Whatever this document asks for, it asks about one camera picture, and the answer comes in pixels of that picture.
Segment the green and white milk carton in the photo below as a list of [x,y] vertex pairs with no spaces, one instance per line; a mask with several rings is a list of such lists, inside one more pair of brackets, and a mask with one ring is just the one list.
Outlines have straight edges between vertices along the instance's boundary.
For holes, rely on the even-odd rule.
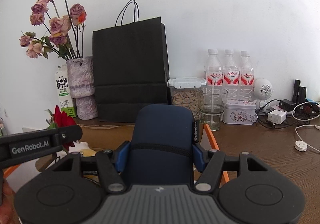
[[61,112],[65,111],[68,116],[76,117],[77,114],[75,101],[70,96],[67,65],[64,64],[58,66],[58,70],[54,76],[56,79]]

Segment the silver bolt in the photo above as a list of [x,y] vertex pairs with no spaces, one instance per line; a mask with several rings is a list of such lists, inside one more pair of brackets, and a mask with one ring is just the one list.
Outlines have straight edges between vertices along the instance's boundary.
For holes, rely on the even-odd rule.
[[196,189],[197,189],[198,191],[206,192],[206,191],[211,190],[211,185],[208,184],[208,183],[198,183],[198,184],[196,185]]
[[124,186],[121,183],[112,183],[108,186],[108,190],[113,192],[119,192],[124,189]]

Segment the white round charging puck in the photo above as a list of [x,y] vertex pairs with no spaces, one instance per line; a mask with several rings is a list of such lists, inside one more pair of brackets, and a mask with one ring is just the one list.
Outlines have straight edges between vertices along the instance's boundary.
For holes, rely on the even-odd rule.
[[303,142],[303,141],[296,141],[294,144],[294,147],[298,150],[298,151],[306,151],[308,148],[308,145]]

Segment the speaker grille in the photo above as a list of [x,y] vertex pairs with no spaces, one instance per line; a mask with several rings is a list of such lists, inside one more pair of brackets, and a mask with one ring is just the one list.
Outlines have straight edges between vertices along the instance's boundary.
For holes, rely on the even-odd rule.
[[261,96],[269,98],[272,95],[272,89],[269,85],[263,85],[260,89]]

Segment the purple gray vase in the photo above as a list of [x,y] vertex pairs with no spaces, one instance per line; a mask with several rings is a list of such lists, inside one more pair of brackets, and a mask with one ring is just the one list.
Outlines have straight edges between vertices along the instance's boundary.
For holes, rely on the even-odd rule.
[[81,120],[98,116],[94,99],[92,56],[67,60],[70,96],[76,99],[77,115]]

